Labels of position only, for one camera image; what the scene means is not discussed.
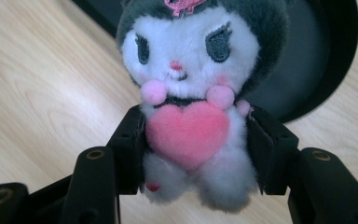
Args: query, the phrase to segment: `plush foot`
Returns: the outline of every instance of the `plush foot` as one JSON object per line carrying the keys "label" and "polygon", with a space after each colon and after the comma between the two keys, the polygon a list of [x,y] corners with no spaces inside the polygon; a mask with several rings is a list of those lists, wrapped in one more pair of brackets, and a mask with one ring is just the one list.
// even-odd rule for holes
{"label": "plush foot", "polygon": [[197,186],[203,205],[238,213],[256,191],[255,170],[243,151],[219,152],[201,166]]}
{"label": "plush foot", "polygon": [[169,203],[179,198],[189,185],[186,171],[154,153],[144,156],[144,168],[144,194],[150,202]]}

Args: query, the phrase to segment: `plush toy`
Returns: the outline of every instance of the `plush toy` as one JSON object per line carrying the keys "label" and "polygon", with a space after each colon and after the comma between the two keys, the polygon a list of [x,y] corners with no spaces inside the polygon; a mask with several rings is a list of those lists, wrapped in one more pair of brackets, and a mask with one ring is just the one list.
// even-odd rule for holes
{"label": "plush toy", "polygon": [[168,203],[195,189],[235,213],[257,189],[243,96],[270,73],[289,0],[128,0],[117,43],[141,88],[145,195]]}

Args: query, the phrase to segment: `pink nose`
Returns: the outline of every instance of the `pink nose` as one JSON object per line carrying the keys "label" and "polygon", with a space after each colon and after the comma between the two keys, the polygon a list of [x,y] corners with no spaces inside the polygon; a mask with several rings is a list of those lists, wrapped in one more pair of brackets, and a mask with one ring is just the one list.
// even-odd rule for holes
{"label": "pink nose", "polygon": [[171,69],[173,69],[175,71],[182,71],[182,69],[183,69],[182,65],[178,61],[172,61],[170,66],[171,66]]}

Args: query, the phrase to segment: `plush eye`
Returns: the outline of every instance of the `plush eye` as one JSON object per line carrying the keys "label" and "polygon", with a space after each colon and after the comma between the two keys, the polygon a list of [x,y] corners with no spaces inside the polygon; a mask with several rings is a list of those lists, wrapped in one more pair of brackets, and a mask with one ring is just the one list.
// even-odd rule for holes
{"label": "plush eye", "polygon": [[149,45],[146,38],[141,35],[136,35],[136,44],[138,45],[138,59],[141,64],[147,64],[149,62]]}
{"label": "plush eye", "polygon": [[205,39],[206,50],[217,63],[223,63],[229,57],[229,37],[232,32],[228,28],[229,22],[208,34]]}

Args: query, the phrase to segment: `pink cheek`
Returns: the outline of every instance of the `pink cheek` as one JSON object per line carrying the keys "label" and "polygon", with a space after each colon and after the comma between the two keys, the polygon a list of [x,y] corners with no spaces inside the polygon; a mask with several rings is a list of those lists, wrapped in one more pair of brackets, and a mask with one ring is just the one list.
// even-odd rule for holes
{"label": "pink cheek", "polygon": [[217,77],[217,84],[222,86],[228,86],[228,78],[225,75]]}

